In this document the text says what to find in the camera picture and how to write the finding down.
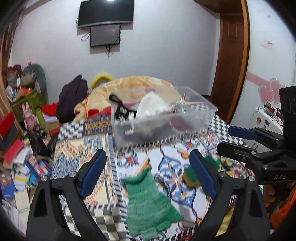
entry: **clear plastic box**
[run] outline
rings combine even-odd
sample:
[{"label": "clear plastic box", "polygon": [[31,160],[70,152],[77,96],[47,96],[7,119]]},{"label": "clear plastic box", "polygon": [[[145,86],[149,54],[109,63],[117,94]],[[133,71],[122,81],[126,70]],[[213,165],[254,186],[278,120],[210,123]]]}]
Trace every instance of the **clear plastic box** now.
[{"label": "clear plastic box", "polygon": [[207,131],[217,111],[216,106],[189,87],[136,87],[114,90],[112,93],[127,108],[136,110],[141,99],[150,91],[172,105],[181,103],[182,112],[121,121],[115,119],[117,104],[112,104],[111,123],[117,149],[163,143],[202,133]]}]

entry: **heart sticker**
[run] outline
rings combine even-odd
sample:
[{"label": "heart sticker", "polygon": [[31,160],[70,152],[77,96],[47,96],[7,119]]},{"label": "heart sticker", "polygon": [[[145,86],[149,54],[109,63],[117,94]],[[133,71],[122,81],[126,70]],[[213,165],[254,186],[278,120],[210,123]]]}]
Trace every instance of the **heart sticker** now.
[{"label": "heart sticker", "polygon": [[260,96],[262,103],[273,101],[273,99],[274,99],[273,90],[269,90],[266,88],[266,86],[261,85],[261,86],[259,86],[258,92],[259,92],[259,96]]},{"label": "heart sticker", "polygon": [[274,91],[274,103],[278,104],[281,102],[279,97],[279,89],[285,88],[287,86],[280,85],[279,81],[277,79],[271,79],[270,80],[270,89]]}]

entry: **black bag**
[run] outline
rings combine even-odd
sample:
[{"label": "black bag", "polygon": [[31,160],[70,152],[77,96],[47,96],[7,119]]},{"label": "black bag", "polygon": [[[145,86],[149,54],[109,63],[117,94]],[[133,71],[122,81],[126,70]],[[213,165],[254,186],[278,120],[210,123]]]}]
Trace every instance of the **black bag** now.
[{"label": "black bag", "polygon": [[47,149],[49,150],[49,152],[51,154],[54,154],[54,150],[55,150],[55,146],[57,144],[58,137],[59,137],[59,134],[56,134],[55,136],[53,136],[47,145]]},{"label": "black bag", "polygon": [[63,87],[56,109],[57,119],[61,124],[73,121],[74,108],[87,97],[87,90],[87,82],[81,75]]},{"label": "black bag", "polygon": [[33,151],[33,155],[36,157],[37,160],[52,160],[52,155],[44,144],[42,138],[37,133],[28,132],[28,138]]}]

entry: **green knitted fabric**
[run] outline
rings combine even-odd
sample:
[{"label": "green knitted fabric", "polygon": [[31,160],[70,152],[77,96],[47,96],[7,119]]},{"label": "green knitted fabric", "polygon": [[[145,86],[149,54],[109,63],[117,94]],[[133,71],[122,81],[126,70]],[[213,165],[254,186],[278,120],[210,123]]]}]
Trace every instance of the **green knitted fabric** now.
[{"label": "green knitted fabric", "polygon": [[141,235],[143,241],[157,237],[163,231],[183,220],[166,196],[156,187],[151,168],[136,177],[121,180],[128,191],[126,223],[129,235]]},{"label": "green knitted fabric", "polygon": [[207,162],[209,162],[209,163],[212,163],[216,169],[219,169],[220,164],[221,164],[221,159],[220,159],[220,158],[217,158],[217,160],[215,161],[215,160],[212,158],[211,155],[207,155],[207,156],[205,157],[205,160],[206,160]]},{"label": "green knitted fabric", "polygon": [[195,187],[199,184],[199,180],[191,166],[184,169],[182,179],[187,187]]}]

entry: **red box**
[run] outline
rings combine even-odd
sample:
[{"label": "red box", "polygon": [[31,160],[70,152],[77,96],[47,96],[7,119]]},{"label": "red box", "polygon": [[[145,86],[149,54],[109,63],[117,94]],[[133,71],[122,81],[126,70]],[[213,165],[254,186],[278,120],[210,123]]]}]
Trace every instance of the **red box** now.
[{"label": "red box", "polygon": [[6,116],[0,119],[0,138],[3,139],[10,127],[15,121],[15,116],[9,112]]}]

